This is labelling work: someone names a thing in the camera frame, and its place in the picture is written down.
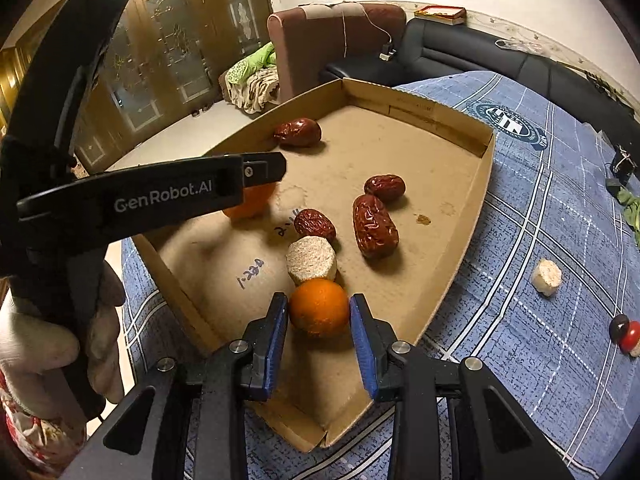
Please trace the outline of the left hand white glove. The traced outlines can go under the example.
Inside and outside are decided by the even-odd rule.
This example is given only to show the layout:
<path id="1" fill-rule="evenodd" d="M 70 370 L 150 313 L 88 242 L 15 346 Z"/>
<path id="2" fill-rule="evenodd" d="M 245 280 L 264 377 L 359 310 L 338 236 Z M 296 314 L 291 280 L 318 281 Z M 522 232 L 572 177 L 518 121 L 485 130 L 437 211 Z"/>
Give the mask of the left hand white glove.
<path id="1" fill-rule="evenodd" d="M 91 388 L 111 404 L 125 395 L 119 366 L 117 309 L 126 299 L 122 281 L 103 263 L 98 308 L 88 326 L 86 342 L 67 328 L 43 321 L 17 307 L 8 292 L 1 307 L 1 371 L 9 395 L 27 414 L 44 420 L 62 420 L 75 426 L 87 421 L 76 408 L 75 397 L 63 398 L 46 384 L 44 374 L 88 356 L 87 377 Z"/>

